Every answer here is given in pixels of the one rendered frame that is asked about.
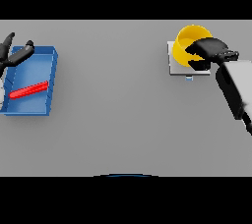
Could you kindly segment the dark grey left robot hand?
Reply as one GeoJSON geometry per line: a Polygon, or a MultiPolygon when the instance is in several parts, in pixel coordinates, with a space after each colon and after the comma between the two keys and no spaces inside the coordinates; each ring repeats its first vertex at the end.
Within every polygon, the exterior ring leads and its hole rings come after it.
{"type": "Polygon", "coordinates": [[[5,40],[0,43],[0,79],[7,67],[17,67],[29,59],[34,53],[34,44],[29,40],[26,45],[12,55],[8,55],[15,34],[11,32],[5,40]]]}

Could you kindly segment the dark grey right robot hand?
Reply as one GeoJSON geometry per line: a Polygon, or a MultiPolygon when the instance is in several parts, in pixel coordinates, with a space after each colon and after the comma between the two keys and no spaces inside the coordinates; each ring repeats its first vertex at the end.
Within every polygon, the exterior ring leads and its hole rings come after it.
{"type": "Polygon", "coordinates": [[[206,37],[194,41],[185,51],[191,55],[198,55],[201,60],[189,60],[188,64],[195,71],[207,71],[211,69],[211,64],[219,66],[224,62],[237,61],[238,51],[233,51],[218,38],[206,37]]]}

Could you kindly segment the yellow bowl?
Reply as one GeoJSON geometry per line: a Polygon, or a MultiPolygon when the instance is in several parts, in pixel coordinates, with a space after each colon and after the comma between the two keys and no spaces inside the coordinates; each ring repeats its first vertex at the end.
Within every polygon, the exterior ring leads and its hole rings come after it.
{"type": "Polygon", "coordinates": [[[189,68],[189,61],[201,60],[200,56],[187,53],[185,49],[194,41],[206,37],[212,37],[212,34],[202,26],[190,25],[183,28],[176,36],[172,46],[172,54],[175,61],[179,65],[189,68]]]}

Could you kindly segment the red beaker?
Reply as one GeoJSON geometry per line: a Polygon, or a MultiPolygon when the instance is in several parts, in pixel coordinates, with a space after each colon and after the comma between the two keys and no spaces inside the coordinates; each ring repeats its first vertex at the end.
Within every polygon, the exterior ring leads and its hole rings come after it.
{"type": "Polygon", "coordinates": [[[19,88],[17,90],[13,90],[9,93],[10,99],[18,99],[25,96],[29,96],[31,94],[35,94],[38,92],[46,91],[48,88],[48,81],[44,81],[42,83],[32,84],[29,86],[25,86],[19,88]]]}

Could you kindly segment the pale square measuring scale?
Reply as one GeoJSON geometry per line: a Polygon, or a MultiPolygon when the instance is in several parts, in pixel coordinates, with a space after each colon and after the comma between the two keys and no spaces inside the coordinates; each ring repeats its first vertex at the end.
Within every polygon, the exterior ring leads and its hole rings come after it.
{"type": "Polygon", "coordinates": [[[192,81],[195,76],[209,76],[211,71],[195,71],[191,67],[185,67],[180,65],[173,57],[172,48],[173,41],[167,43],[167,60],[169,74],[171,76],[183,76],[186,81],[192,81]]]}

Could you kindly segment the blue plastic tray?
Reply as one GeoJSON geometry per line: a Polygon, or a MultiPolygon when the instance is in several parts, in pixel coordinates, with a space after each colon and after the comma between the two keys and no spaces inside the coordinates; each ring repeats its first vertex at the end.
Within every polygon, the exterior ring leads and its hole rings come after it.
{"type": "Polygon", "coordinates": [[[6,116],[48,116],[57,70],[58,54],[54,46],[36,46],[33,55],[17,67],[8,67],[4,79],[5,96],[0,114],[6,116]],[[11,99],[19,88],[48,81],[47,90],[11,99]]]}

